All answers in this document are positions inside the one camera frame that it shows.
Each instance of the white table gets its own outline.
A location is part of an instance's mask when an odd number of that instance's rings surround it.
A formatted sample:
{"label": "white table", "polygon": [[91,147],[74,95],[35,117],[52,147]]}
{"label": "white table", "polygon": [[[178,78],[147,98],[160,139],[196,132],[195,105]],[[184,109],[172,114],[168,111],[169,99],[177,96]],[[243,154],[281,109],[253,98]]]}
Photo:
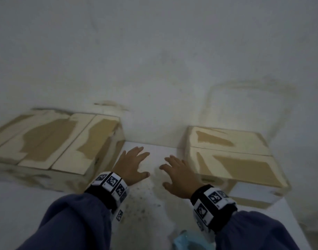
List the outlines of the white table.
{"label": "white table", "polygon": [[[125,214],[121,225],[112,235],[113,250],[170,249],[172,240],[181,230],[198,231],[188,200],[168,193],[162,182],[169,181],[158,169],[164,157],[173,154],[182,158],[181,149],[126,142],[123,150],[144,146],[150,156],[141,163],[140,171],[151,176],[133,185],[123,202]],[[37,229],[48,206],[64,193],[27,188],[14,183],[0,182],[0,250],[12,250]],[[268,210],[239,206],[239,210],[259,211],[281,221],[301,250],[310,250],[303,232],[283,198]]]}

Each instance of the hand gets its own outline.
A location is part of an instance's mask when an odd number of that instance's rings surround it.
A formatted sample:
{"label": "hand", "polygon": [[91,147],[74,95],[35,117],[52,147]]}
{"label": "hand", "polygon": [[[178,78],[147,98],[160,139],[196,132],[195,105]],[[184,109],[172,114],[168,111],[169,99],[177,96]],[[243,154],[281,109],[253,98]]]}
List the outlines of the hand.
{"label": "hand", "polygon": [[168,182],[162,184],[169,193],[177,197],[190,199],[196,190],[204,186],[186,161],[181,161],[173,155],[166,157],[165,161],[170,165],[163,164],[159,168],[168,173],[172,180],[172,184]]}
{"label": "hand", "polygon": [[119,175],[124,182],[131,186],[150,176],[149,172],[138,172],[137,169],[141,161],[150,155],[149,152],[138,155],[144,147],[134,147],[126,153],[123,151],[112,172]]}

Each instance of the box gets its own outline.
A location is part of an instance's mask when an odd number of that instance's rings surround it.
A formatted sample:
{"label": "box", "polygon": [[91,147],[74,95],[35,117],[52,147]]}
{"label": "box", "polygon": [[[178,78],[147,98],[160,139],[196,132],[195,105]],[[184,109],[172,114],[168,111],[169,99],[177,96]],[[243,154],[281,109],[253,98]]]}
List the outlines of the box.
{"label": "box", "polygon": [[260,133],[189,127],[186,160],[239,205],[266,209],[291,189]]}
{"label": "box", "polygon": [[118,117],[30,111],[0,128],[0,179],[82,193],[111,170],[124,142]]}

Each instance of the blue sleeve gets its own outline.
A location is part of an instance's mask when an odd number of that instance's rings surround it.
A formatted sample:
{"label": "blue sleeve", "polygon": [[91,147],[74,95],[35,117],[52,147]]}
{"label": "blue sleeve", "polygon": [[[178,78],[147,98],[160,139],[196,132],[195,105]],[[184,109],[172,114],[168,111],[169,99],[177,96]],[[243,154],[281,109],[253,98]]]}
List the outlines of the blue sleeve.
{"label": "blue sleeve", "polygon": [[110,211],[95,196],[84,193],[56,200],[39,229],[18,250],[108,250]]}
{"label": "blue sleeve", "polygon": [[282,223],[262,213],[240,211],[216,236],[217,250],[299,250]]}

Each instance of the person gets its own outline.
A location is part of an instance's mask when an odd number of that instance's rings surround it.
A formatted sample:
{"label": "person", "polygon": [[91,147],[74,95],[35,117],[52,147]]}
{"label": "person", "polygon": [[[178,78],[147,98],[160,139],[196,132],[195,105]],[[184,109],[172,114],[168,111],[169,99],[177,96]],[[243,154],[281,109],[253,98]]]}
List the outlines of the person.
{"label": "person", "polygon": [[[150,176],[138,172],[149,152],[143,147],[123,151],[112,172],[101,173],[82,194],[70,194],[53,202],[36,233],[18,250],[108,250],[112,217],[121,219],[119,205],[131,186]],[[190,199],[200,230],[214,236],[216,249],[298,249],[285,227],[259,212],[237,211],[225,193],[199,181],[188,164],[174,157],[165,158],[165,171],[172,183],[163,187],[171,194]]]}

